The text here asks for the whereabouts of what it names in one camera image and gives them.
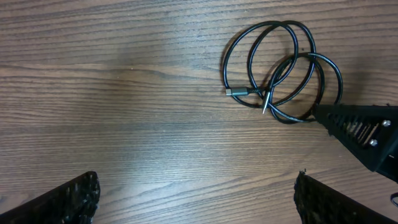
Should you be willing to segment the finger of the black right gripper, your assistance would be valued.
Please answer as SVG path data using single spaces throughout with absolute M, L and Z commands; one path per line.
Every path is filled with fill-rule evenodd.
M 320 105 L 313 115 L 367 169 L 397 182 L 397 106 Z

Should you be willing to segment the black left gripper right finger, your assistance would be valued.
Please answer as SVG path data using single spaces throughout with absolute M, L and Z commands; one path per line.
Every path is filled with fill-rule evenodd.
M 303 224 L 397 224 L 304 171 L 294 185 L 294 202 Z

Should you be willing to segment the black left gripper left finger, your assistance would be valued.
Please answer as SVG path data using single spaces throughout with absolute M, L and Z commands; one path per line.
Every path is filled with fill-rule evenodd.
M 100 182 L 88 171 L 51 191 L 1 214 L 1 224 L 92 224 Z

